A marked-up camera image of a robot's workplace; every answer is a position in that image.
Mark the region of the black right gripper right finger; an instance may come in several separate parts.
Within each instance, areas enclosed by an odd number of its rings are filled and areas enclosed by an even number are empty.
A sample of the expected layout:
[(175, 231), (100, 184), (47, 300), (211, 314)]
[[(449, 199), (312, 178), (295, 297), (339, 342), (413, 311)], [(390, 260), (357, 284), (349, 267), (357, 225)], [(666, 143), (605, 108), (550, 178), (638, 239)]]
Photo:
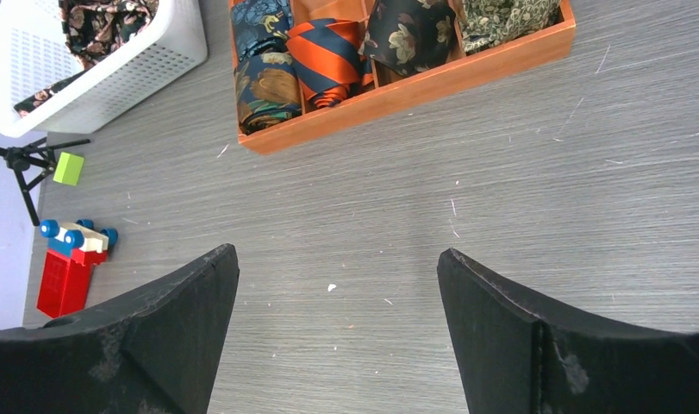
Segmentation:
[(699, 413), (699, 332), (601, 317), (450, 248), (437, 276), (471, 413)]

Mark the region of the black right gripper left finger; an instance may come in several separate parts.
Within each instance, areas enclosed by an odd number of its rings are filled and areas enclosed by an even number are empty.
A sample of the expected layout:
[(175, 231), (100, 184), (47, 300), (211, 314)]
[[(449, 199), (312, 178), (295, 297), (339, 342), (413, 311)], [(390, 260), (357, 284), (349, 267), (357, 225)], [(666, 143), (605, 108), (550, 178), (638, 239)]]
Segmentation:
[(222, 244), (101, 304), (0, 330), (0, 413), (204, 413), (239, 275)]

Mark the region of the black gold floral tie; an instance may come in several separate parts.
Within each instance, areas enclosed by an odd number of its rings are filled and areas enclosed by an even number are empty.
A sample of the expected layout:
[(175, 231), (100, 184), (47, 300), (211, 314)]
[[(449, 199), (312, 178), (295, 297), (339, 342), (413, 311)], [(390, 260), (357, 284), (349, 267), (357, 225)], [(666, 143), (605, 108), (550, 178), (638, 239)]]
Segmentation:
[(446, 63), (455, 20), (447, 1), (376, 1), (359, 53), (404, 77), (428, 71)]

